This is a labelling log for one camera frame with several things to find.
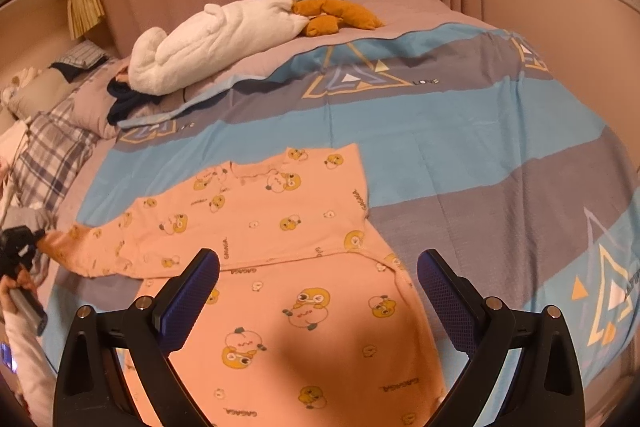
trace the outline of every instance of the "white triangle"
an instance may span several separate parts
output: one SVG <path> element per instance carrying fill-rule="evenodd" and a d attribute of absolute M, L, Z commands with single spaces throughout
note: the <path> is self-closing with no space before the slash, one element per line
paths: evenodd
<path fill-rule="evenodd" d="M 352 74 L 345 74 L 344 78 L 342 79 L 343 82 L 359 82 L 360 78 L 358 78 L 357 76 L 353 76 Z"/>
<path fill-rule="evenodd" d="M 386 64 L 382 60 L 379 60 L 376 62 L 376 67 L 374 71 L 376 73 L 380 73 L 380 71 L 388 71 L 388 69 L 389 68 L 387 68 Z"/>
<path fill-rule="evenodd" d="M 617 308 L 626 299 L 625 291 L 616 283 L 611 281 L 611 293 L 609 294 L 609 310 Z"/>

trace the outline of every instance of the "human hand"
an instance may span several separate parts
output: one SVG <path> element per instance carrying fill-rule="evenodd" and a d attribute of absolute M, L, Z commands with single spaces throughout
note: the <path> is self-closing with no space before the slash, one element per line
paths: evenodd
<path fill-rule="evenodd" d="M 34 285 L 33 280 L 31 280 L 29 272 L 21 264 L 18 268 L 18 274 L 15 277 L 15 280 L 11 279 L 11 277 L 7 275 L 3 275 L 2 279 L 0 279 L 0 306 L 2 306 L 2 311 L 4 313 L 16 314 L 18 312 L 18 308 L 16 308 L 14 300 L 9 294 L 9 290 L 16 288 L 30 290 L 37 298 L 36 286 Z"/>

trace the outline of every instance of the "plaid fabric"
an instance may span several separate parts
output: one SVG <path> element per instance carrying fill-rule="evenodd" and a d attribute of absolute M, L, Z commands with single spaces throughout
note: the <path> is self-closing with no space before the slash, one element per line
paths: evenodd
<path fill-rule="evenodd" d="M 83 41 L 76 44 L 61 57 L 58 57 L 54 62 L 68 64 L 81 70 L 90 70 L 106 55 L 107 52 L 100 46 L 96 46 L 91 41 Z"/>
<path fill-rule="evenodd" d="M 73 97 L 50 113 L 38 113 L 29 126 L 29 145 L 15 161 L 14 177 L 23 206 L 55 211 L 91 157 L 98 136 L 71 125 Z"/>

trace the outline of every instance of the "gray handle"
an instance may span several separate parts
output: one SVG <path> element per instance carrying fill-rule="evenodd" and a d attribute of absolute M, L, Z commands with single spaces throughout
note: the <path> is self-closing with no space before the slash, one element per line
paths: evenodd
<path fill-rule="evenodd" d="M 27 319 L 31 330 L 36 336 L 41 336 L 44 328 L 47 327 L 47 313 L 44 311 L 42 304 L 38 302 L 33 293 L 24 288 L 15 288 L 9 290 L 15 307 Z"/>

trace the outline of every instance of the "person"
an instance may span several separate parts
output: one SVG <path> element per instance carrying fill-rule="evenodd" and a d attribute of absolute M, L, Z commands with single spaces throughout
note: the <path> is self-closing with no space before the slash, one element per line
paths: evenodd
<path fill-rule="evenodd" d="M 19 287 L 33 292 L 37 298 L 36 286 L 22 265 L 18 268 L 15 280 L 6 275 L 0 279 L 0 306 L 4 315 L 5 333 L 31 420 L 38 427 L 51 427 L 56 377 L 33 330 L 11 298 L 9 290 Z"/>

